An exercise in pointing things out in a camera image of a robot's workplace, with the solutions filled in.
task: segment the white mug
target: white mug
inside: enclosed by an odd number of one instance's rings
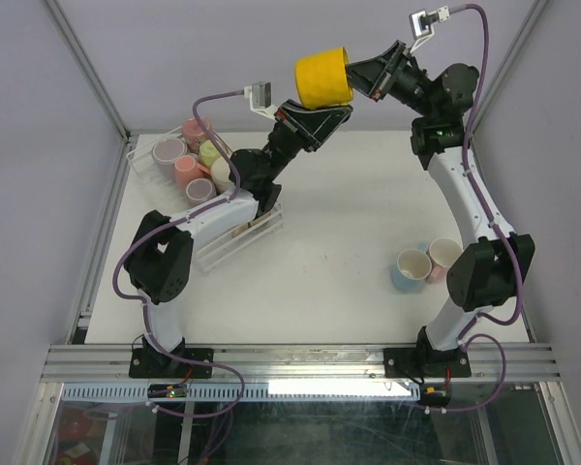
[[[428,257],[433,263],[433,269],[426,278],[428,284],[441,283],[447,272],[463,253],[458,242],[448,237],[433,240],[428,247]]]

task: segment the yellow cup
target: yellow cup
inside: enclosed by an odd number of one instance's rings
[[[347,51],[341,46],[301,58],[294,69],[294,80],[301,104],[306,109],[344,105],[352,100],[347,82]]]

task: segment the wall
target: wall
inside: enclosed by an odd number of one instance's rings
[[[475,142],[496,202],[535,240],[526,302],[581,429],[581,0],[553,2]]]
[[[494,28],[489,81],[533,0],[478,0]],[[294,64],[345,46],[351,61],[413,39],[409,14],[443,0],[61,0],[114,104],[131,129],[171,129],[204,95],[269,80],[276,104],[297,99]],[[438,26],[420,66],[436,77],[450,64],[479,65],[481,23],[463,13]],[[412,110],[394,99],[357,96],[346,129],[409,129]],[[218,129],[265,130],[270,123],[240,98],[207,104]]]
[[[0,1],[0,464],[65,337],[119,140],[39,1]]]

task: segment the white table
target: white table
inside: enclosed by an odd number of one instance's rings
[[[435,237],[460,240],[443,194],[412,154],[408,132],[339,132],[301,152],[280,175],[284,228],[208,276],[194,267],[185,289],[188,343],[407,343],[446,300],[445,284],[401,294],[397,254]],[[140,136],[138,145],[158,136]],[[225,134],[230,147],[262,147],[266,133]],[[154,208],[130,174],[93,306],[86,343],[131,343],[143,333],[139,304],[118,298],[111,274],[142,216]],[[133,289],[126,272],[121,288]],[[494,315],[507,318],[513,299]],[[476,326],[527,342],[521,320]]]

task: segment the dish rack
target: dish rack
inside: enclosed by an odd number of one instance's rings
[[[166,216],[172,216],[187,211],[190,205],[176,183],[165,177],[153,161],[153,147],[158,141],[165,139],[182,139],[181,127],[139,145],[127,154],[127,161],[153,207]],[[204,244],[195,251],[192,261],[201,273],[209,274],[246,247],[269,233],[277,232],[283,226],[282,206],[276,203],[269,213],[259,219]]]

